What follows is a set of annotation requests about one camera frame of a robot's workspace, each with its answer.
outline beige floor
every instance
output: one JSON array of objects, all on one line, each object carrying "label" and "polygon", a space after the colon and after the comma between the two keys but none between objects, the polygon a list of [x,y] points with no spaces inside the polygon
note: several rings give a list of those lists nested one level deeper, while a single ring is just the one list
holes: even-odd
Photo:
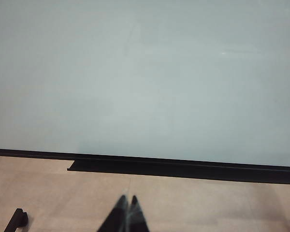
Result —
[{"label": "beige floor", "polygon": [[94,232],[121,194],[133,194],[151,232],[290,232],[290,185],[68,172],[72,161],[0,157],[0,232]]}]

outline whiteboard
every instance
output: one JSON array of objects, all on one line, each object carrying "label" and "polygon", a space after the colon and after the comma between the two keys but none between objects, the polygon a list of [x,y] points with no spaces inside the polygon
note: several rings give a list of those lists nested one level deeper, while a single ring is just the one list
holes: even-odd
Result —
[{"label": "whiteboard", "polygon": [[290,0],[0,0],[0,148],[290,166]]}]

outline floor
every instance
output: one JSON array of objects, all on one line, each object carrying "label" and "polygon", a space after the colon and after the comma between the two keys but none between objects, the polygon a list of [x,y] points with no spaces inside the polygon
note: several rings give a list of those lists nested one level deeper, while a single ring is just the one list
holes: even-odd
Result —
[{"label": "floor", "polygon": [[0,232],[94,232],[135,194],[151,232],[290,232],[290,185],[69,172],[72,161],[0,157]]}]

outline black frame edge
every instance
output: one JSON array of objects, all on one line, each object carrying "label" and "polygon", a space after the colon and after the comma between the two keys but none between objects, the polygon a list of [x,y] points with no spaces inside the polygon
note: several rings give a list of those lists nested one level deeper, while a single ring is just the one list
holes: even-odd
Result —
[{"label": "black frame edge", "polygon": [[0,149],[0,156],[74,160],[69,171],[290,184],[290,167]]}]

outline black object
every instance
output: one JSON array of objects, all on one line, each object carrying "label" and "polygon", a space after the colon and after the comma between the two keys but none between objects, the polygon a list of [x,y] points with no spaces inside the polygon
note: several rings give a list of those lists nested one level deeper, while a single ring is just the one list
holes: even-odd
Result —
[{"label": "black object", "polygon": [[16,209],[4,232],[14,232],[16,228],[27,226],[28,215],[22,209]]},{"label": "black object", "polygon": [[149,232],[136,196],[128,209],[127,197],[122,195],[97,232]]},{"label": "black object", "polygon": [[290,184],[290,167],[0,149],[0,156],[74,160],[69,171]]}]

